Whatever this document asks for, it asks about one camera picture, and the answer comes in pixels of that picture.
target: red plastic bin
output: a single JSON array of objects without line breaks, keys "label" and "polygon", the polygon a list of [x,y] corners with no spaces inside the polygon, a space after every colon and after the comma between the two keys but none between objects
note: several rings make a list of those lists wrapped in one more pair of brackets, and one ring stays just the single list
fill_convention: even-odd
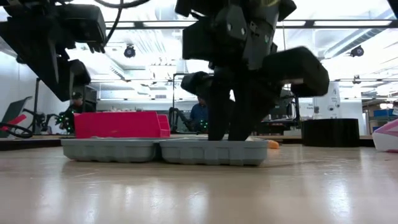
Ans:
[{"label": "red plastic bin", "polygon": [[155,111],[102,112],[75,115],[76,138],[169,138],[166,115]]}]

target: person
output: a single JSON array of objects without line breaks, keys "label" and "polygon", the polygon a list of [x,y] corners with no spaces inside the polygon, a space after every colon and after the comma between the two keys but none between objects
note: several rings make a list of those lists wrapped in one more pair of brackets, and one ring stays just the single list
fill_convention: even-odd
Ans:
[{"label": "person", "polygon": [[193,124],[194,131],[202,131],[203,124],[206,124],[208,121],[208,110],[207,105],[204,99],[198,96],[198,103],[193,105],[190,120]]},{"label": "person", "polygon": [[[68,107],[68,109],[64,112],[65,117],[70,121],[69,123],[72,125],[74,130],[74,113],[83,113],[83,112],[95,112],[95,109],[88,103],[83,106],[83,95],[79,92],[72,93],[72,104]],[[60,124],[60,129],[64,129],[63,124]]]}]

